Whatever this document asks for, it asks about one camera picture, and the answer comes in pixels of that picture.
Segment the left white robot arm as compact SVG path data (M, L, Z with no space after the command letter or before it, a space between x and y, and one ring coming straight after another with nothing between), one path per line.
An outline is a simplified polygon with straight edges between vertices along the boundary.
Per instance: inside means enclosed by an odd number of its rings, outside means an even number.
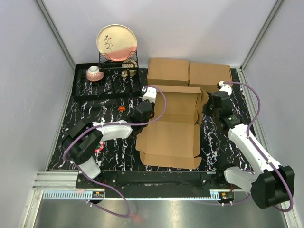
M127 139L140 134L147 122L154 117L154 102L141 101L126 120L111 123L79 121L64 137L63 160L71 161L84 172L86 183L98 188L103 181L101 170L93 158L95 150L105 141Z

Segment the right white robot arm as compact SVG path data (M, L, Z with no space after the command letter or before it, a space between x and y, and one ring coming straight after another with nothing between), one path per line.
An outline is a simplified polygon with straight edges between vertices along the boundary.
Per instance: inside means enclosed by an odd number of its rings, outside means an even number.
M212 117L221 130L241 151L252 172L243 171L229 162L225 155L216 161L219 174L215 177L220 188L233 184L249 193L260 209L290 202L293 206L295 172L290 166L282 166L251 133L244 118L233 111L230 95L217 91L209 95L204 114Z

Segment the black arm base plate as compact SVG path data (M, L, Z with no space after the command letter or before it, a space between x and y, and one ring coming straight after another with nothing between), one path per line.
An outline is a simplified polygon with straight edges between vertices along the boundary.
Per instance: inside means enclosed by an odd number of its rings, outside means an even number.
M125 186L191 186L203 189L228 189L231 184L219 182L215 172L208 171L102 171L96 178L115 188Z

